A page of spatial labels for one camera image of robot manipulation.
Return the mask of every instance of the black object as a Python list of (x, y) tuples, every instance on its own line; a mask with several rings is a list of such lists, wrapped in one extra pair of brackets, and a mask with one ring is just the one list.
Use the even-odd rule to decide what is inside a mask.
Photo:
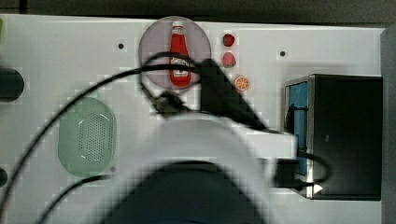
[(201, 111), (227, 117), (258, 131), (268, 131), (230, 80), (211, 59), (200, 65)]
[(7, 172), (3, 169), (0, 168), (0, 187), (3, 187), (8, 181), (8, 175)]
[(332, 176), (332, 168), (329, 163), (321, 157), (298, 151), (297, 156), (305, 158), (320, 164), (324, 168), (324, 175), (321, 179), (315, 179), (315, 182), (304, 182), (297, 174), (299, 174), (299, 161), (297, 159), (277, 159), (276, 160), (276, 174), (274, 176), (274, 183), (276, 188), (287, 188), (301, 191), (306, 187), (312, 187), (322, 184), (330, 179)]
[(300, 187), (296, 174), (299, 163), (294, 159), (278, 159), (276, 161), (275, 187), (295, 189)]
[(172, 91), (164, 91), (156, 98), (156, 103), (158, 113), (162, 114), (165, 118), (189, 111), (184, 106), (184, 102)]
[(263, 224), (255, 205), (217, 165), (186, 161), (147, 176), (104, 217), (123, 223)]
[(291, 105), (288, 109), (288, 113), (286, 114), (285, 119), (285, 132), (286, 133), (294, 133), (294, 111), (295, 105)]
[(15, 101), (21, 96), (23, 88), (23, 78), (18, 71), (0, 67), (0, 101)]
[[(308, 84), (307, 152), (327, 161), (332, 177), (319, 192), (300, 193), (311, 199), (380, 200), (382, 77), (312, 75), (287, 83), (286, 90), (302, 82)], [(314, 182), (322, 177), (317, 161), (306, 167)]]

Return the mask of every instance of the white tabletop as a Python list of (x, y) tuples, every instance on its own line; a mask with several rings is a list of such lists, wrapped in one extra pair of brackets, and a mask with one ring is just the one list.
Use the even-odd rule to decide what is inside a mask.
[[(0, 15), (3, 31), (0, 63), (23, 75), (26, 89), (13, 103), (0, 104), (0, 166), (10, 172), (22, 151), (61, 105), (98, 80), (136, 68), (140, 36), (154, 21)], [(225, 49), (222, 36), (232, 32), (231, 48), (237, 66), (227, 70), (251, 81), (243, 93), (266, 124), (281, 127), (281, 87), (285, 81), (314, 73), (380, 76), (382, 29), (198, 22), (212, 45), (218, 63)], [(279, 52), (287, 54), (280, 57)], [(184, 96), (187, 105), (199, 105), (197, 89)], [(117, 118), (114, 164), (128, 172), (128, 148), (147, 138), (163, 120), (137, 88), (135, 77), (99, 90), (99, 97)], [(31, 223), (44, 207), (76, 179), (60, 166), (56, 156), (58, 128), (53, 128), (30, 160), (10, 204), (8, 223)], [(81, 223), (108, 184), (88, 185), (67, 197), (52, 214), (53, 223)], [(272, 205), (280, 223), (380, 223), (380, 202), (308, 201), (287, 189), (273, 189)]]

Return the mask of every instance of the green mesh container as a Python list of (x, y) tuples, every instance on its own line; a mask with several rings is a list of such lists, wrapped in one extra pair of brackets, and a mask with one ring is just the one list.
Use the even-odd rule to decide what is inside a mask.
[(58, 156), (72, 175), (88, 177), (103, 172), (115, 148), (116, 120), (101, 101), (85, 97), (60, 121)]

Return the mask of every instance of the pink circular plate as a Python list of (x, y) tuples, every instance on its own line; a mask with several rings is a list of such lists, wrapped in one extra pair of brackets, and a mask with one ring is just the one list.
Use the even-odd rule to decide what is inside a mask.
[[(197, 23), (183, 17), (165, 17), (150, 25), (140, 39), (138, 54), (141, 65), (143, 65), (150, 56), (170, 50), (173, 21), (183, 22), (187, 50), (189, 51), (190, 58), (199, 63), (211, 57), (209, 38), (207, 38), (206, 33)], [(162, 63), (169, 63), (169, 58), (161, 58), (151, 64)], [(168, 70), (147, 72), (144, 75), (156, 85), (167, 90), (186, 89), (200, 79), (198, 75), (191, 74), (190, 85), (178, 87), (172, 84)]]

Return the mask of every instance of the ketchup bottle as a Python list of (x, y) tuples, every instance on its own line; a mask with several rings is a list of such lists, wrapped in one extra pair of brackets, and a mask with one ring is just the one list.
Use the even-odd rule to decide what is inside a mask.
[[(184, 38), (183, 23), (181, 23), (181, 21), (174, 21), (172, 24), (172, 43), (170, 51), (189, 56), (186, 39)], [(185, 60), (179, 58), (169, 58), (169, 63), (189, 66)], [(191, 72), (189, 71), (169, 70), (169, 75), (175, 86), (185, 87), (191, 82)]]

